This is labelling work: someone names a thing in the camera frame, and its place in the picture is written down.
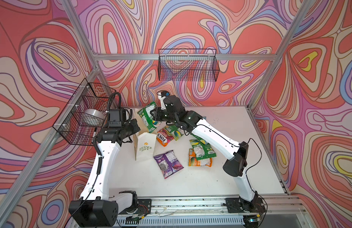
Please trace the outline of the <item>green snack bag rainbow print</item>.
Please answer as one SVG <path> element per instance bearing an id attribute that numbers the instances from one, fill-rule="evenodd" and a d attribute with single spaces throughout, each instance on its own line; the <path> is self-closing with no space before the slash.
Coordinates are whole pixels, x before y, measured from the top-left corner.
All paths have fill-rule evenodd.
<path id="1" fill-rule="evenodd" d="M 150 104 L 146 105 L 144 108 L 137 111 L 138 115 L 142 119 L 149 133 L 153 133 L 161 125 L 161 122 L 155 121 L 153 119 L 153 116 L 150 113 L 156 108 L 156 106 L 157 105 L 155 102 L 151 102 Z"/>

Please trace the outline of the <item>white paper bag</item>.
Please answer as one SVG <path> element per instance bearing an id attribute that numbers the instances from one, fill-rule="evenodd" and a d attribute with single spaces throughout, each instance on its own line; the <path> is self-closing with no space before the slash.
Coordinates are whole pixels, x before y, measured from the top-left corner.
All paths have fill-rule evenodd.
<path id="1" fill-rule="evenodd" d="M 138 114 L 140 109 L 134 109 L 134 116 L 137 120 L 140 131 L 133 135 L 135 160 L 137 162 L 153 159 L 156 145 L 156 134 L 149 133 L 142 118 Z"/>

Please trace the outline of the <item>purple Fox's berries candy bag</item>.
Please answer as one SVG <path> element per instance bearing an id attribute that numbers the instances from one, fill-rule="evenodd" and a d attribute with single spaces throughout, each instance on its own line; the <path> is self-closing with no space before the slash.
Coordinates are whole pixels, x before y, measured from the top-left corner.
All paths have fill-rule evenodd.
<path id="1" fill-rule="evenodd" d="M 175 156 L 173 150 L 153 156 L 157 162 L 164 179 L 172 176 L 173 174 L 184 169 L 184 166 L 180 163 L 178 158 Z"/>

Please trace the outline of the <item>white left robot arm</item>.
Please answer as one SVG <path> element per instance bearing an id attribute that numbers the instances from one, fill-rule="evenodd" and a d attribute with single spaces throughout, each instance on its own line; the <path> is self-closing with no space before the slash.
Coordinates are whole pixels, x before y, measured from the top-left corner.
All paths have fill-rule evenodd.
<path id="1" fill-rule="evenodd" d="M 124 211 L 136 212 L 139 207 L 135 191 L 122 191 L 114 198 L 109 195 L 109 180 L 115 159 L 124 143 L 132 143 L 131 136 L 140 131 L 133 111 L 122 107 L 121 101 L 111 108 L 114 99 L 121 98 L 119 92 L 108 98 L 106 122 L 92 138 L 96 150 L 88 183 L 78 200 L 70 202 L 68 211 L 71 218 L 81 228 L 112 227 L 118 214 Z"/>

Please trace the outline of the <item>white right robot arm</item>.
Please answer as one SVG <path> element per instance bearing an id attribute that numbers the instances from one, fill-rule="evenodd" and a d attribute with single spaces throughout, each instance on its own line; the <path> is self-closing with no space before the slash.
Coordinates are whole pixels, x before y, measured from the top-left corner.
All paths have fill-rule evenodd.
<path id="1" fill-rule="evenodd" d="M 237 205 L 245 212 L 267 212 L 267 203 L 252 187 L 247 172 L 248 142 L 232 140 L 214 128 L 195 111 L 187 111 L 180 99 L 168 91 L 157 92 L 161 106 L 150 111 L 153 120 L 175 125 L 185 133 L 194 134 L 208 142 L 226 157 L 223 170 L 233 177 L 239 192 Z"/>

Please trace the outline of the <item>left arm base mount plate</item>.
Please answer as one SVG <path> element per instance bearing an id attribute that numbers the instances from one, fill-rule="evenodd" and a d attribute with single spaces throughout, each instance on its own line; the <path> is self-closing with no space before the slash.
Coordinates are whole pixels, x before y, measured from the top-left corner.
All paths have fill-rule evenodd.
<path id="1" fill-rule="evenodd" d="M 152 199 L 138 199 L 138 207 L 123 210 L 120 215 L 147 215 L 151 213 Z"/>

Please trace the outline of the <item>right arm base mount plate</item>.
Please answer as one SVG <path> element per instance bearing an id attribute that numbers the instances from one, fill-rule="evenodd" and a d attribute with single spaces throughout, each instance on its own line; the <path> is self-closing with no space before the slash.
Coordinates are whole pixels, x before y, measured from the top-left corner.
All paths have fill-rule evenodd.
<path id="1" fill-rule="evenodd" d="M 250 203 L 240 197 L 226 198 L 223 203 L 229 213 L 250 213 L 252 211 Z"/>

